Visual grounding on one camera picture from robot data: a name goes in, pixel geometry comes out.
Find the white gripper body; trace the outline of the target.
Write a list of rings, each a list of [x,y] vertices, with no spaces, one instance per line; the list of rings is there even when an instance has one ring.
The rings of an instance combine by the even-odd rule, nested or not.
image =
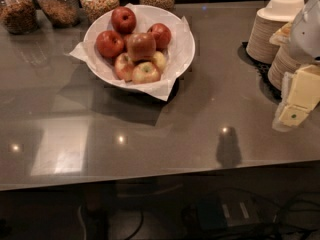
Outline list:
[[[292,23],[288,22],[279,28],[269,39],[269,42],[273,45],[281,46],[286,44],[290,37]]]

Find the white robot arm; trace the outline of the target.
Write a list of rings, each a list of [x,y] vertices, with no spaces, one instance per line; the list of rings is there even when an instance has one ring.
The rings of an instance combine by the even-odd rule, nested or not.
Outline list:
[[[297,128],[320,102],[320,0],[307,1],[284,41],[300,67],[282,78],[282,100],[272,123],[281,132]]]

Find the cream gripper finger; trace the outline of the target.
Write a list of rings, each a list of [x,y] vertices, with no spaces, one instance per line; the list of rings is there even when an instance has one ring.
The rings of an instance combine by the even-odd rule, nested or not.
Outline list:
[[[279,106],[278,121],[288,127],[299,126],[309,115],[309,111],[303,107],[281,104]]]
[[[304,66],[294,73],[287,102],[308,111],[317,106],[320,102],[319,66]]]

